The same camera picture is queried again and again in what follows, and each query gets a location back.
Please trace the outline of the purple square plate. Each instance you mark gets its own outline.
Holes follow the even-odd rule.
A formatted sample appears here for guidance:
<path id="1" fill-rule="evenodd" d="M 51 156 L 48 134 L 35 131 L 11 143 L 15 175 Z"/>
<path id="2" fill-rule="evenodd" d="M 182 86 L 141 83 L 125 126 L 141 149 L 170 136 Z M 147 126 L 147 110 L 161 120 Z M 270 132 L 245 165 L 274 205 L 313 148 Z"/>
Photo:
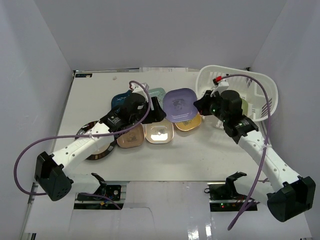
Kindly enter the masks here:
<path id="1" fill-rule="evenodd" d="M 179 88 L 165 94 L 162 100 L 166 119 L 171 123 L 192 120 L 198 113 L 194 102 L 196 93 L 190 88 Z"/>

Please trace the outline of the green square plate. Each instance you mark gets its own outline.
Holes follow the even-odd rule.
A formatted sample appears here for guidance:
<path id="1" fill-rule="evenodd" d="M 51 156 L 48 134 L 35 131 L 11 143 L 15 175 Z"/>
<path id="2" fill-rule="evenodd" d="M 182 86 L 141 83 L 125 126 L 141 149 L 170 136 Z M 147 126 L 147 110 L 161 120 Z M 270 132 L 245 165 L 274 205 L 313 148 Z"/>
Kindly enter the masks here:
<path id="1" fill-rule="evenodd" d="M 241 99 L 241 108 L 242 108 L 242 114 L 248 116 L 249 104 L 244 98 Z"/>

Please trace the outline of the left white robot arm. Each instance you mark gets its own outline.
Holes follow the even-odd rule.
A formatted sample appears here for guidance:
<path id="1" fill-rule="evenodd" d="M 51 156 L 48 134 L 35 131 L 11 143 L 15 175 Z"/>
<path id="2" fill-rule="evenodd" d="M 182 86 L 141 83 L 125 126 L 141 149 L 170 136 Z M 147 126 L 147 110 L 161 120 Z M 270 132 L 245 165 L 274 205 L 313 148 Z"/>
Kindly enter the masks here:
<path id="1" fill-rule="evenodd" d="M 73 170 L 94 152 L 110 146 L 115 135 L 122 135 L 134 124 L 157 123 L 165 117 L 156 97 L 148 100 L 141 94 L 131 93 L 122 105 L 112 108 L 71 144 L 51 154 L 38 155 L 35 180 L 52 201 L 68 193 L 86 193 L 99 200 L 106 193 L 104 179 L 96 173 L 74 174 Z"/>

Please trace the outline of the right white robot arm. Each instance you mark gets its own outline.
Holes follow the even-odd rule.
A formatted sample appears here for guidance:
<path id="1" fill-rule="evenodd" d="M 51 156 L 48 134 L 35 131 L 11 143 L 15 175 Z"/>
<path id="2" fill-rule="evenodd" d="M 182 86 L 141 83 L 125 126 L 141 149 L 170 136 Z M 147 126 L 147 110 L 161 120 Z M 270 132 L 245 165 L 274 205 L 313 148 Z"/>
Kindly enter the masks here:
<path id="1" fill-rule="evenodd" d="M 245 195 L 265 204 L 280 222 L 312 208 L 316 183 L 309 176 L 300 176 L 272 147 L 265 144 L 265 137 L 258 126 L 243 114 L 238 92 L 207 90 L 201 99 L 194 102 L 194 106 L 202 116 L 213 115 L 222 121 L 225 133 L 262 167 L 269 181 L 258 182 L 251 192 L 254 181 L 246 173 L 236 172 L 226 178 L 222 186 L 224 194 L 233 200 Z"/>

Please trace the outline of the yellow square plate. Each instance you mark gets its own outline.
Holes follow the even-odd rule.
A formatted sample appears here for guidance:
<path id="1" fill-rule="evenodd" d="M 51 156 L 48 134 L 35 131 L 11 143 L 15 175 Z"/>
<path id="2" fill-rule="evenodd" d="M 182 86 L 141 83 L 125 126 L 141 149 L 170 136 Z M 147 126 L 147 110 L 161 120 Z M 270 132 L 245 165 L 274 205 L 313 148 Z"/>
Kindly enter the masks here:
<path id="1" fill-rule="evenodd" d="M 175 123 L 175 126 L 183 132 L 197 128 L 202 122 L 202 117 L 198 113 L 193 119 Z"/>

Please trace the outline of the cream square plate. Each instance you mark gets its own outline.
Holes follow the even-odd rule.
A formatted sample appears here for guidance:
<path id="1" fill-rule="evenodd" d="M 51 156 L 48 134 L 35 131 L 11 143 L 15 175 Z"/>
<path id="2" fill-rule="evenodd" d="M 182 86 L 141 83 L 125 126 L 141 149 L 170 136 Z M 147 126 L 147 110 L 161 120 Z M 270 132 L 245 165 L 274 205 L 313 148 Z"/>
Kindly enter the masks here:
<path id="1" fill-rule="evenodd" d="M 151 144 L 167 144 L 174 138 L 174 126 L 167 119 L 146 124 L 145 138 Z"/>

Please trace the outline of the light green rectangular plate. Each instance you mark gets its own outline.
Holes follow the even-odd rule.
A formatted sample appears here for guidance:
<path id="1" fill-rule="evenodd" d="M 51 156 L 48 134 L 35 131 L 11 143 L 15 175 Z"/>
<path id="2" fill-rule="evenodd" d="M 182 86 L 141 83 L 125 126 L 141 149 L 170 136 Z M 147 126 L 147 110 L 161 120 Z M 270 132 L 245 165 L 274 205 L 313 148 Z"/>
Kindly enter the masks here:
<path id="1" fill-rule="evenodd" d="M 151 98 L 156 97 L 161 108 L 163 108 L 163 98 L 166 91 L 162 87 L 152 88 L 148 90 Z"/>

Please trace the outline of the brown square plate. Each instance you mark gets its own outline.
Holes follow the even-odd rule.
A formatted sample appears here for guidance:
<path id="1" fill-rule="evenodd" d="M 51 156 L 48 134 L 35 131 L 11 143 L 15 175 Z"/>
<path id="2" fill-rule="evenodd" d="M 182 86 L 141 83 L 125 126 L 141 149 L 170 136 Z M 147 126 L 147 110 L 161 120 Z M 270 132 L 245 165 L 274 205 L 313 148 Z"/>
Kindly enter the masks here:
<path id="1" fill-rule="evenodd" d="M 121 135 L 117 139 L 117 144 L 123 149 L 129 149 L 140 146 L 145 140 L 145 131 L 142 124 L 133 128 L 129 132 Z"/>

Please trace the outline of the dark blue leaf plate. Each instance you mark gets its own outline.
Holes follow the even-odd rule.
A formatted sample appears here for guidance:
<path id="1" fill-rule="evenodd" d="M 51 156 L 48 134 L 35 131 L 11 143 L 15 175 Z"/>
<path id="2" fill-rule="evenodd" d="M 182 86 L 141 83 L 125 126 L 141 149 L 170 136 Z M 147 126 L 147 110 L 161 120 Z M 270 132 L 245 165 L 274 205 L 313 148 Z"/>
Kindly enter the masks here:
<path id="1" fill-rule="evenodd" d="M 119 93 L 115 95 L 111 100 L 111 110 L 118 111 L 121 106 L 124 104 L 127 97 L 132 93 L 132 90 L 128 90 L 124 93 Z"/>

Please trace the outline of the papers at table back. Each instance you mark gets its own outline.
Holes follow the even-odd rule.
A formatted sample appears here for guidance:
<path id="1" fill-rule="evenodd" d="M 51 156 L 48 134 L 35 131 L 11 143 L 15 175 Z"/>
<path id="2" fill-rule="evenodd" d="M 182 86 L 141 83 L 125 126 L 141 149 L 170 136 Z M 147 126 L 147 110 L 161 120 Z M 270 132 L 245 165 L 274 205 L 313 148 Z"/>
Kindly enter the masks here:
<path id="1" fill-rule="evenodd" d="M 188 72 L 188 67 L 140 67 L 140 73 L 147 72 L 160 72 L 160 73 L 171 73 L 171 72 Z"/>

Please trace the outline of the white plastic dish basket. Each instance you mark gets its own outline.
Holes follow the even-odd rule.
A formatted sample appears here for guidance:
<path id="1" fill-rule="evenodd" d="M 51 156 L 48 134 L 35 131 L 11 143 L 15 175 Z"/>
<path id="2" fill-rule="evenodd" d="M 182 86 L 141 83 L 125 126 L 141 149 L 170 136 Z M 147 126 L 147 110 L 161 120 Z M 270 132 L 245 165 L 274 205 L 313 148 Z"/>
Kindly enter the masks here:
<path id="1" fill-rule="evenodd" d="M 242 120 L 248 124 L 258 124 L 273 115 L 279 100 L 276 83 L 264 74 L 247 70 L 219 65 L 203 67 L 199 71 L 195 83 L 197 100 L 200 100 L 207 90 L 212 91 L 213 79 L 219 76 L 229 83 L 227 90 L 238 92 L 240 98 L 248 102 L 248 116 L 243 114 L 239 119 L 229 122 L 222 122 L 214 115 L 204 116 L 214 127 L 226 129 L 233 125 L 241 125 Z"/>

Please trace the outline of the round dark mirrored plate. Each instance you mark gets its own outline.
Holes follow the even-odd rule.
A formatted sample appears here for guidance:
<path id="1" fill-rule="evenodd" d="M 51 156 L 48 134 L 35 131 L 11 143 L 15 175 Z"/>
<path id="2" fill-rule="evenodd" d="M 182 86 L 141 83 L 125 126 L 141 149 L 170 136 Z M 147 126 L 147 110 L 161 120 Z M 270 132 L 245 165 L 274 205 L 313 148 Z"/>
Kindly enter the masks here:
<path id="1" fill-rule="evenodd" d="M 78 132 L 76 133 L 76 135 L 84 135 L 86 132 L 88 132 L 91 128 L 94 127 L 94 125 L 97 123 L 97 121 L 91 121 L 87 124 L 85 124 L 84 126 L 82 126 Z M 86 158 L 86 160 L 88 161 L 97 161 L 100 160 L 102 158 L 105 158 L 106 156 L 108 156 L 113 149 L 115 148 L 117 144 L 117 141 L 114 140 L 111 143 L 99 148 L 97 151 L 95 151 L 93 154 L 91 154 L 90 156 L 88 156 Z"/>

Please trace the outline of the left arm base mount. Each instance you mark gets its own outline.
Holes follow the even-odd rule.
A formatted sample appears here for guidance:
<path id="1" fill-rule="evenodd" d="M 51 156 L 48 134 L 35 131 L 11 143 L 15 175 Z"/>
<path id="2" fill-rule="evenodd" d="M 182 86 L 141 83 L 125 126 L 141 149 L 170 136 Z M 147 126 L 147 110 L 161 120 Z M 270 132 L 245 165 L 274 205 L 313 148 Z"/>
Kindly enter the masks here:
<path id="1" fill-rule="evenodd" d="M 109 184 L 99 188 L 94 195 L 78 194 L 73 208 L 75 210 L 121 210 L 126 198 L 126 187 L 119 184 Z"/>

